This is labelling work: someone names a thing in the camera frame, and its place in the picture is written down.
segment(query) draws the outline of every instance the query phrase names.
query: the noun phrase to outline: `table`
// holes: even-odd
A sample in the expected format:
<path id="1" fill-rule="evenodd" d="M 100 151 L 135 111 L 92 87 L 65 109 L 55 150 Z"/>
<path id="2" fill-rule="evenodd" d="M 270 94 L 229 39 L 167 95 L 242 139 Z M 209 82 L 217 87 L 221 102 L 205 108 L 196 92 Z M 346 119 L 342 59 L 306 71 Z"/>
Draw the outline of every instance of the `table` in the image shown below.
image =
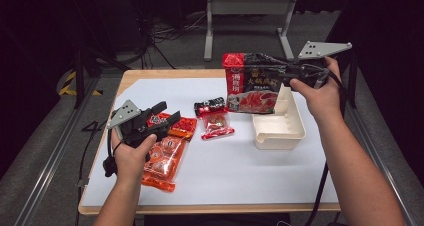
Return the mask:
<path id="1" fill-rule="evenodd" d="M 129 70 L 125 72 L 118 88 L 114 108 L 122 105 L 128 97 L 141 109 L 151 107 L 157 100 L 166 97 L 168 109 L 165 112 L 180 110 L 183 117 L 194 117 L 194 102 L 210 99 L 216 93 L 226 93 L 224 77 L 223 69 Z M 149 87 L 154 87 L 156 91 L 150 92 Z M 179 97 L 172 96 L 175 92 L 178 92 Z M 307 111 L 304 98 L 297 93 L 294 96 L 307 134 L 295 149 L 256 148 L 252 140 L 253 128 L 246 123 L 251 118 L 248 114 L 231 113 L 230 124 L 236 133 L 221 139 L 202 141 L 198 124 L 174 178 L 175 191 L 168 193 L 141 186 L 137 213 L 312 210 L 325 157 L 319 143 L 317 126 Z M 98 214 L 116 179 L 114 175 L 110 178 L 104 176 L 101 163 L 107 156 L 105 144 L 105 140 L 102 140 L 90 172 L 89 183 L 79 204 L 79 211 L 84 215 Z M 331 177 L 327 179 L 320 210 L 340 210 Z"/>

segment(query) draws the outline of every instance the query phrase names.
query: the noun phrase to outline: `hand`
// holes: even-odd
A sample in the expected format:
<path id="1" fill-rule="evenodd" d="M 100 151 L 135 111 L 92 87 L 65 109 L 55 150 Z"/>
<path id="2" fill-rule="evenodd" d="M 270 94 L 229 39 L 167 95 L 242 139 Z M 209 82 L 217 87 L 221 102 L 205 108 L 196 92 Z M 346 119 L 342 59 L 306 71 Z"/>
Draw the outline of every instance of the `hand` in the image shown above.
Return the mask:
<path id="1" fill-rule="evenodd" d="M 337 61 L 325 57 L 327 67 L 340 80 L 340 71 Z M 331 118 L 341 117 L 339 86 L 333 78 L 328 77 L 327 83 L 320 89 L 313 89 L 298 79 L 292 79 L 290 85 L 306 98 L 308 109 L 317 123 Z"/>
<path id="2" fill-rule="evenodd" d="M 115 160 L 118 166 L 118 181 L 126 183 L 141 183 L 146 154 L 156 142 L 156 135 L 148 136 L 137 148 L 120 143 L 115 129 L 112 130 L 111 144 L 115 153 Z"/>

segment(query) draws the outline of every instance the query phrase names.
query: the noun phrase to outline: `gray floor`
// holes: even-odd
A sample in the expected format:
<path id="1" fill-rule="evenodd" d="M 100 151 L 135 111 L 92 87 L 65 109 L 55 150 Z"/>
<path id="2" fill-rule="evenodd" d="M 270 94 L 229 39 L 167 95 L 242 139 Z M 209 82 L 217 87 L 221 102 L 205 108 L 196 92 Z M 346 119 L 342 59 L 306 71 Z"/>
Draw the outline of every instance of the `gray floor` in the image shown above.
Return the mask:
<path id="1" fill-rule="evenodd" d="M 288 39 L 296 55 L 306 41 L 324 41 L 338 13 L 296 14 L 292 18 Z M 173 41 L 158 43 L 158 48 L 169 62 L 177 69 L 220 68 L 224 52 L 263 52 L 274 56 L 284 56 L 275 29 L 278 19 L 265 17 L 254 23 L 241 17 L 223 18 L 215 24 L 214 52 L 211 62 L 204 62 L 203 49 L 205 41 L 204 24 Z M 119 59 L 131 55 L 121 54 Z M 149 68 L 170 69 L 164 58 L 153 48 L 145 55 Z M 130 65 L 140 69 L 140 61 Z M 112 101 L 120 83 L 122 73 L 108 69 L 100 79 L 92 81 L 94 88 L 103 90 L 101 96 L 90 96 L 82 110 L 74 110 L 75 96 L 62 96 L 60 102 L 40 124 L 16 158 L 9 171 L 0 182 L 0 224 L 1 225 L 75 225 L 78 205 L 78 188 L 80 162 L 84 149 L 89 142 L 91 132 L 81 131 L 93 121 L 104 122 L 109 114 Z M 63 80 L 58 82 L 58 89 Z M 357 106 L 349 110 L 346 120 L 364 147 L 370 147 L 370 154 L 381 160 L 379 166 L 390 173 L 394 189 L 410 216 L 408 225 L 424 225 L 424 190 L 405 162 L 390 130 L 387 128 L 376 103 L 364 81 L 358 73 Z M 357 127 L 354 115 L 359 115 L 366 135 Z M 70 123 L 70 119 L 79 116 Z M 64 135 L 66 128 L 73 130 Z M 82 167 L 82 178 L 87 178 L 93 162 L 101 132 L 97 133 L 88 144 Z M 51 155 L 59 155 L 59 161 L 52 162 Z M 52 169 L 44 177 L 45 187 L 40 194 L 33 192 L 46 165 Z M 303 225 L 309 212 L 292 213 L 292 225 Z M 313 225 L 327 225 L 335 217 L 334 212 L 319 212 Z M 95 217 L 80 216 L 79 225 L 91 225 Z M 138 216 L 137 225 L 143 225 L 143 217 Z"/>

